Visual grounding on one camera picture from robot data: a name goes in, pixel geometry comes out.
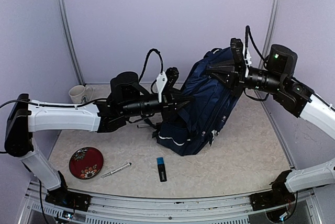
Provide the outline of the navy blue student backpack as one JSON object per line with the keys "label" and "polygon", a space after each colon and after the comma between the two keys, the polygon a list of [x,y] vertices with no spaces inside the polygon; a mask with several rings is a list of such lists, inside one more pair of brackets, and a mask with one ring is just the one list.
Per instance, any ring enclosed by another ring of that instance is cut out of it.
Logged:
{"label": "navy blue student backpack", "polygon": [[212,144],[226,124],[238,98],[220,81],[206,74],[208,65],[232,60],[230,48],[214,48],[190,70],[181,92],[193,100],[183,106],[153,133],[158,144],[180,156],[196,155]]}

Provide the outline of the black and blue stamp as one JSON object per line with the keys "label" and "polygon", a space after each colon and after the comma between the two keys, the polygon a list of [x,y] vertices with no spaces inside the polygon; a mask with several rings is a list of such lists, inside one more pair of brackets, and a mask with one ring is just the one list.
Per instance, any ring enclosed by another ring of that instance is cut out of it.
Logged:
{"label": "black and blue stamp", "polygon": [[158,157],[157,158],[157,165],[158,165],[158,172],[159,172],[160,182],[166,182],[167,177],[166,177],[166,170],[165,170],[165,164],[164,164],[163,157]]}

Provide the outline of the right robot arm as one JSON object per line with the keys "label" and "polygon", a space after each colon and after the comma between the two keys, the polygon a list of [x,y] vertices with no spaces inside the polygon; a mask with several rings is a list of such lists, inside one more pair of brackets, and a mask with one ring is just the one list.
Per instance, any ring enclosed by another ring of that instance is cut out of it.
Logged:
{"label": "right robot arm", "polygon": [[[334,108],[314,90],[294,78],[298,59],[291,49],[271,45],[265,68],[248,65],[242,56],[244,46],[232,43],[232,60],[211,64],[206,72],[229,88],[233,96],[239,96],[246,88],[269,93],[283,108],[297,118],[317,126],[334,138]],[[271,190],[250,196],[252,209],[263,210],[293,202],[297,192],[334,183],[334,159],[302,170],[282,172],[272,183]]]}

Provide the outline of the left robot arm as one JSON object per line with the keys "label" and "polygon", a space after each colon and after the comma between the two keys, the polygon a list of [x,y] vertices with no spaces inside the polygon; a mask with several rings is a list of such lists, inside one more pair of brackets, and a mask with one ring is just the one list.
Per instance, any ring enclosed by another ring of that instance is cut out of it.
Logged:
{"label": "left robot arm", "polygon": [[111,93],[83,104],[51,104],[20,94],[7,119],[4,148],[32,172],[47,190],[46,201],[69,209],[87,211],[91,196],[68,190],[64,176],[53,168],[36,145],[33,133],[44,130],[86,130],[109,133],[125,126],[131,117],[142,119],[160,113],[172,116],[193,98],[172,88],[171,75],[157,77],[158,92],[149,93],[135,72],[123,72],[110,81]]}

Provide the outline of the white marker with red cap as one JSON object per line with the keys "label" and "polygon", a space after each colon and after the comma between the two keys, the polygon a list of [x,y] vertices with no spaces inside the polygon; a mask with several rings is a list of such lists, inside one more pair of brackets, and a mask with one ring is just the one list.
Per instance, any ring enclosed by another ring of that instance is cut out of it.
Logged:
{"label": "white marker with red cap", "polygon": [[137,127],[138,128],[146,128],[146,127],[150,127],[150,126],[147,125],[147,124],[138,124]]}

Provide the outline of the clear plastic syringe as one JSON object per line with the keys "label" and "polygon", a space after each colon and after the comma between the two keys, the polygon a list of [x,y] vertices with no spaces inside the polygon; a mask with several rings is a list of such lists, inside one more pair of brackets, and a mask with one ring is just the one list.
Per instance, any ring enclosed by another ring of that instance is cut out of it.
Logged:
{"label": "clear plastic syringe", "polygon": [[116,169],[114,169],[112,171],[107,172],[106,174],[102,175],[101,178],[105,179],[105,178],[107,178],[109,176],[112,176],[113,174],[115,174],[115,173],[117,173],[119,171],[122,171],[122,170],[124,170],[124,169],[126,169],[126,168],[128,168],[130,166],[132,166],[132,163],[128,162],[127,164],[125,164],[123,166],[120,166],[120,167],[118,167],[118,168],[116,168]]}

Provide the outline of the white patterned ceramic cup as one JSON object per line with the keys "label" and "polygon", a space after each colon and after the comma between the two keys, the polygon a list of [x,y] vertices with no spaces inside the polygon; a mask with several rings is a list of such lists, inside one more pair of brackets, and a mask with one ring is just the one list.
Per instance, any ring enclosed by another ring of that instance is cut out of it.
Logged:
{"label": "white patterned ceramic cup", "polygon": [[77,85],[69,90],[69,96],[74,104],[83,104],[91,101],[94,89],[91,86]]}

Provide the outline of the red floral plate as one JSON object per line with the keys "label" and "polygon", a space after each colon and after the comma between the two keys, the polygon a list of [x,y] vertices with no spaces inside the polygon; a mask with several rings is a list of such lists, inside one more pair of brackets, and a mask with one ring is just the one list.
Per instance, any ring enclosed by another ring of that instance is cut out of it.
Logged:
{"label": "red floral plate", "polygon": [[100,150],[84,147],[75,151],[69,160],[70,173],[81,180],[95,177],[103,168],[104,158]]}

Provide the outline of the right aluminium frame post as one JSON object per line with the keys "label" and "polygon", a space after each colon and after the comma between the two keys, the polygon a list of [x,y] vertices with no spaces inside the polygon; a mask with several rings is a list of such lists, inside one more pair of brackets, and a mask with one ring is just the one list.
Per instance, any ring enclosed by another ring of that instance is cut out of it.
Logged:
{"label": "right aluminium frame post", "polygon": [[261,31],[264,32],[261,53],[266,58],[270,52],[280,0],[256,0],[256,2],[261,8],[261,22],[263,22]]}

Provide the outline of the aluminium frame post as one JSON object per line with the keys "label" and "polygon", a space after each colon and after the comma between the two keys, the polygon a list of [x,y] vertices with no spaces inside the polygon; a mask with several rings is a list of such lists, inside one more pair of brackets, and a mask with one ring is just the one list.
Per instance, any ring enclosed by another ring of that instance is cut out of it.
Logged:
{"label": "aluminium frame post", "polygon": [[264,32],[261,53],[266,58],[270,52],[280,0],[256,0],[256,2],[261,8],[261,22],[263,22],[261,31]]}
{"label": "aluminium frame post", "polygon": [[86,85],[84,81],[84,76],[83,76],[77,55],[76,55],[73,38],[71,35],[70,24],[69,24],[67,12],[66,12],[65,0],[57,0],[57,2],[58,2],[59,11],[60,11],[61,24],[62,24],[62,28],[63,28],[65,40],[66,40],[66,45],[69,51],[70,60],[71,60],[71,64],[74,69],[77,83],[79,85]]}

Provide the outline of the front aluminium rail base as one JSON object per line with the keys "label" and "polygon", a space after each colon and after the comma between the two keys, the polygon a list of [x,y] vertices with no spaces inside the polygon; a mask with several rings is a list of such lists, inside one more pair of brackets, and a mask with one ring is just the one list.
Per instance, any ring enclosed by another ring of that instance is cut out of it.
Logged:
{"label": "front aluminium rail base", "polygon": [[255,209],[249,194],[155,199],[90,193],[85,211],[46,202],[46,190],[31,181],[17,223],[322,223],[311,190],[296,201]]}

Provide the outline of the left aluminium frame post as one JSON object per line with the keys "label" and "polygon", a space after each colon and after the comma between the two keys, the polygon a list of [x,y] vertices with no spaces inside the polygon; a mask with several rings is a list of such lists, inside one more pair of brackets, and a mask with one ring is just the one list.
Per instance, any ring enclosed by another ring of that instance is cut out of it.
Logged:
{"label": "left aluminium frame post", "polygon": [[57,2],[58,2],[59,11],[60,11],[61,24],[62,24],[62,28],[63,28],[65,40],[66,40],[66,45],[69,51],[70,60],[71,60],[71,64],[74,69],[77,83],[79,85],[86,85],[84,81],[84,76],[83,76],[77,55],[76,55],[73,38],[71,35],[70,24],[69,24],[67,12],[66,12],[65,0],[57,0]]}

